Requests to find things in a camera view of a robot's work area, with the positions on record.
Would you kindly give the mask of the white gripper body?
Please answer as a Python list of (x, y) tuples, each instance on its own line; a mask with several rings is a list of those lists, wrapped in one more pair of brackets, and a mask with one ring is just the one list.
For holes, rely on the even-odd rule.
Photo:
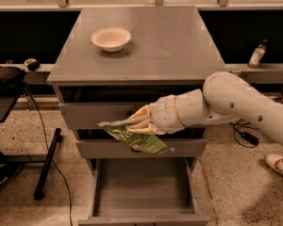
[(156, 135), (173, 134), (184, 129), (176, 111), (176, 97), (169, 95), (150, 104), (150, 128)]

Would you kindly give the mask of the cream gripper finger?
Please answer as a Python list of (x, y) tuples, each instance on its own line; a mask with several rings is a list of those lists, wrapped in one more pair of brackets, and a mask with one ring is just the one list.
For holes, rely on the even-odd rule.
[(128, 120), (127, 122), (126, 129), (131, 133), (154, 135), (157, 132), (157, 127), (149, 119)]
[(144, 105), (129, 117), (130, 121), (145, 121), (150, 117), (151, 105)]

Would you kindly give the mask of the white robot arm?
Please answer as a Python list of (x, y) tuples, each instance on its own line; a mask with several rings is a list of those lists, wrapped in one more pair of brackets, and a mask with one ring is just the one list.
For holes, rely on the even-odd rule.
[(210, 75), (202, 89), (159, 98), (129, 118), (138, 134), (173, 134), (188, 127), (243, 119), (283, 146), (283, 104), (266, 97), (233, 73)]

